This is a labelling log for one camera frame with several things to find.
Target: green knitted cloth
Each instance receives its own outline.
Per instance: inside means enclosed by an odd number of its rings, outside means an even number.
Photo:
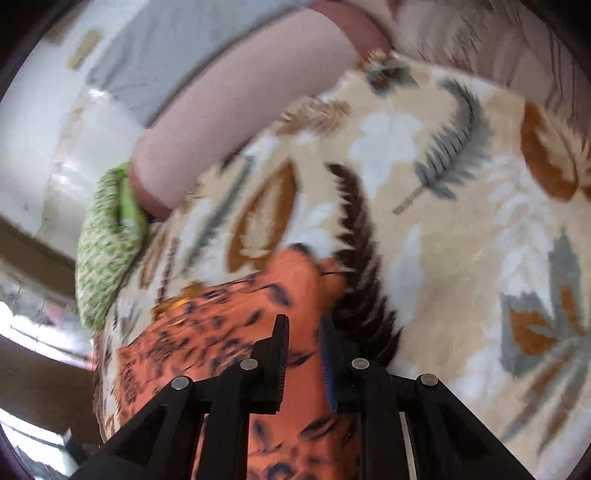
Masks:
[[[82,323],[100,330],[129,265],[139,252],[148,218],[135,202],[128,164],[99,180],[82,226],[76,260],[76,300]]]

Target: feather print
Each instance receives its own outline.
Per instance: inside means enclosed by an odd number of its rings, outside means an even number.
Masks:
[[[470,169],[488,159],[492,130],[482,105],[457,82],[445,82],[441,88],[457,100],[452,125],[444,127],[434,137],[435,147],[427,154],[425,162],[415,162],[414,171],[421,185],[394,209],[396,215],[404,212],[426,190],[440,199],[456,200],[449,185],[476,180]]]
[[[341,223],[348,230],[339,239],[349,246],[336,253],[350,273],[346,294],[333,312],[335,326],[357,343],[363,356],[386,366],[398,349],[401,331],[392,335],[396,311],[388,310],[388,300],[381,295],[382,259],[376,251],[361,181],[343,165],[328,164],[327,168],[339,181],[345,214]]]

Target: metal pin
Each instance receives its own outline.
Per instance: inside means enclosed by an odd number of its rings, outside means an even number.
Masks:
[[[245,358],[242,362],[240,362],[240,368],[243,370],[254,370],[258,367],[258,362],[254,358]]]
[[[351,362],[351,366],[356,370],[365,370],[369,367],[369,362],[365,358],[359,357]]]
[[[189,379],[187,377],[176,377],[173,378],[171,385],[175,390],[182,390],[183,388],[187,388],[189,386]]]
[[[439,383],[439,379],[433,374],[423,374],[421,375],[421,383],[425,387],[434,387]]]

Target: white wall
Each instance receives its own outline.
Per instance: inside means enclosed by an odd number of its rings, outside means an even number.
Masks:
[[[129,158],[142,132],[85,78],[145,3],[91,1],[61,45],[37,44],[0,103],[0,215],[72,258],[96,181]],[[74,72],[67,62],[91,28],[103,38]]]

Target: orange patterned cloth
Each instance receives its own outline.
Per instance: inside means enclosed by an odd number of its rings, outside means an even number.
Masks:
[[[219,375],[271,336],[275,317],[290,320],[285,391],[275,416],[251,415],[248,479],[349,479],[358,471],[358,421],[329,411],[318,344],[320,317],[344,293],[332,260],[305,247],[272,258],[259,274],[167,303],[156,321],[120,348],[121,420],[129,420],[178,375]]]

